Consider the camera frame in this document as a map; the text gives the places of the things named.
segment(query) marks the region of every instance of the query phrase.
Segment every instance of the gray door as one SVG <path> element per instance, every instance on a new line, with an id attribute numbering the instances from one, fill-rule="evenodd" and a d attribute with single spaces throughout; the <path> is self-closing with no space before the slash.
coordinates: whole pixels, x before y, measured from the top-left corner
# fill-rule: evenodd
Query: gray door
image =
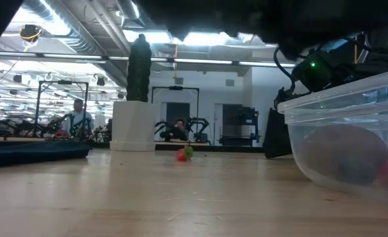
<path id="1" fill-rule="evenodd" d="M 176 120 L 189 117 L 190 104 L 189 103 L 167 103 L 166 122 L 169 124 L 176 123 Z"/>
<path id="2" fill-rule="evenodd" d="M 223 136 L 242 136 L 242 126 L 233 123 L 242 105 L 223 105 Z"/>

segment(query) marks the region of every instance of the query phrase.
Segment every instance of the plastic bin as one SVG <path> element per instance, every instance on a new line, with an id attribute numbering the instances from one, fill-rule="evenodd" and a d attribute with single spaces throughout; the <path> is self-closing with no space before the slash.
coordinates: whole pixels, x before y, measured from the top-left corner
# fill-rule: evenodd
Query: plastic bin
<path id="1" fill-rule="evenodd" d="M 388 73 L 279 104 L 311 180 L 388 199 Z"/>

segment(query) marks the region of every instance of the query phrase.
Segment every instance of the desk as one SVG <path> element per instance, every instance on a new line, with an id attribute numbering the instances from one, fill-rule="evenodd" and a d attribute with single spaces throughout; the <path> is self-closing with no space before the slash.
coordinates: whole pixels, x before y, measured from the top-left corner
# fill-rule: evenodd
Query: desk
<path id="1" fill-rule="evenodd" d="M 388 237 L 388 206 L 314 184 L 291 157 L 99 149 L 0 169 L 6 236 Z"/>

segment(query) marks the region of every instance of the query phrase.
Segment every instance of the white planter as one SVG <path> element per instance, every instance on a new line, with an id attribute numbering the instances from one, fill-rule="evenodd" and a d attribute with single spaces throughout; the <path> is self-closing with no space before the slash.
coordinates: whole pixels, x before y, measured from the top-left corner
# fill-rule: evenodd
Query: white planter
<path id="1" fill-rule="evenodd" d="M 113 151 L 154 151 L 155 107 L 140 101 L 113 104 Z"/>

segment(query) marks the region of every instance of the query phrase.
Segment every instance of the blue mat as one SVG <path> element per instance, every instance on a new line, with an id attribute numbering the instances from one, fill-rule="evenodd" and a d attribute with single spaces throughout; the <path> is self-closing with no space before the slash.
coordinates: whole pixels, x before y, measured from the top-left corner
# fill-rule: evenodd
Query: blue mat
<path id="1" fill-rule="evenodd" d="M 91 150 L 91 147 L 86 144 L 70 141 L 32 142 L 0 147 L 0 167 L 65 159 L 81 159 L 88 155 L 89 150 Z"/>

